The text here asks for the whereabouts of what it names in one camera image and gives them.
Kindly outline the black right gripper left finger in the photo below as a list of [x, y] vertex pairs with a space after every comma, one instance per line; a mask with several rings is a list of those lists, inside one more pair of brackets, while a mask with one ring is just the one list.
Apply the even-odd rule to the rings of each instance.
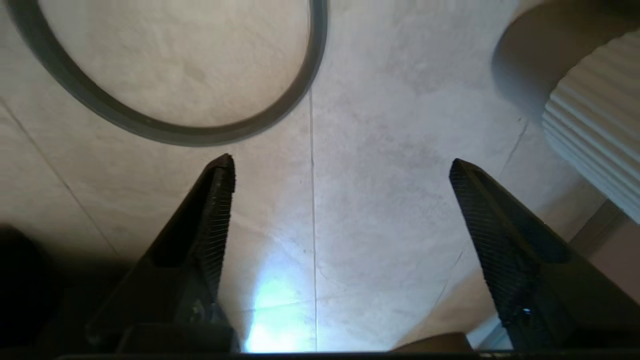
[[146, 253], [86, 325], [106, 353], [237, 353], [218, 301], [236, 186], [234, 159], [205, 166]]

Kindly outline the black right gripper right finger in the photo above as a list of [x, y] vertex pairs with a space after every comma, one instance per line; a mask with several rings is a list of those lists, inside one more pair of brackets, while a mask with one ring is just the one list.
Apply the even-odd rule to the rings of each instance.
[[626, 292], [480, 167], [456, 158], [448, 177], [515, 349], [639, 349]]

